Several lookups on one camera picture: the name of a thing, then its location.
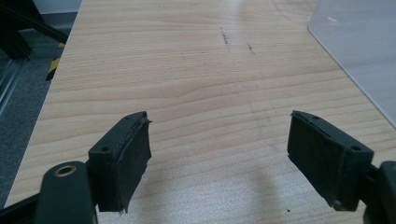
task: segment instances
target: gray carpet floor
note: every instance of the gray carpet floor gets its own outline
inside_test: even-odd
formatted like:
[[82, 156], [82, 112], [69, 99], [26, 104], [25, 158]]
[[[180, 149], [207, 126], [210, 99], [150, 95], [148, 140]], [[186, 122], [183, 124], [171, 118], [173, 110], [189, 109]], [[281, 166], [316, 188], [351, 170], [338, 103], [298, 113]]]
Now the gray carpet floor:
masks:
[[[76, 15], [54, 14], [46, 15], [44, 19], [46, 23], [69, 34]], [[35, 30], [24, 30], [21, 34], [33, 49], [29, 60], [11, 61], [0, 50], [0, 75], [17, 68], [19, 77], [0, 114], [0, 208], [7, 201], [47, 95], [50, 81], [46, 81], [46, 77], [52, 60], [63, 52], [58, 42]]]

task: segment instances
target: scratch mark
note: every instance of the scratch mark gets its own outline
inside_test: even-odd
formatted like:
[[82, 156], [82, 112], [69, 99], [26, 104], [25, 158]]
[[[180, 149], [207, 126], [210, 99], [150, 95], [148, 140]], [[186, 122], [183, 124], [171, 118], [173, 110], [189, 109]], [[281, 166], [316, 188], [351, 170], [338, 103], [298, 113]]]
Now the scratch mark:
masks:
[[223, 36], [224, 44], [227, 46], [227, 50], [230, 51], [230, 47], [228, 46], [228, 36], [224, 34], [222, 27], [220, 27], [221, 35]]
[[247, 43], [247, 47], [248, 47], [248, 50], [250, 50], [250, 53], [251, 53], [251, 54], [256, 54], [256, 53], [253, 51], [253, 47], [251, 47], [251, 45], [249, 45], [249, 43]]

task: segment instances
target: screw hole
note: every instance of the screw hole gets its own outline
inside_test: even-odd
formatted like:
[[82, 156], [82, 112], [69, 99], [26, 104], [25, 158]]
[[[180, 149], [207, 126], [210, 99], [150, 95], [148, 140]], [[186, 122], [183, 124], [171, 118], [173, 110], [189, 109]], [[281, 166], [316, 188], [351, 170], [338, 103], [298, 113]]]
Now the screw hole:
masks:
[[55, 171], [55, 175], [59, 177], [73, 174], [77, 170], [75, 165], [66, 165]]
[[107, 151], [110, 150], [110, 148], [109, 148], [109, 147], [101, 147], [100, 150], [101, 150], [102, 152], [107, 152]]
[[355, 150], [355, 151], [360, 151], [361, 150], [361, 148], [360, 147], [351, 147], [352, 148], [352, 150]]

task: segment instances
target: light wood grain surface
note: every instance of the light wood grain surface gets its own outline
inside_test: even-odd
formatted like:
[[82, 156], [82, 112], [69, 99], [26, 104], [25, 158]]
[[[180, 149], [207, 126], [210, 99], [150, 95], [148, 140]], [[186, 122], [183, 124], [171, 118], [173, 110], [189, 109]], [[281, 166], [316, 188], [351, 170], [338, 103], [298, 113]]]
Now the light wood grain surface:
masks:
[[100, 223], [361, 223], [289, 161], [293, 109], [395, 160], [396, 132], [308, 32], [314, 0], [84, 0], [7, 204], [147, 110], [152, 159]]

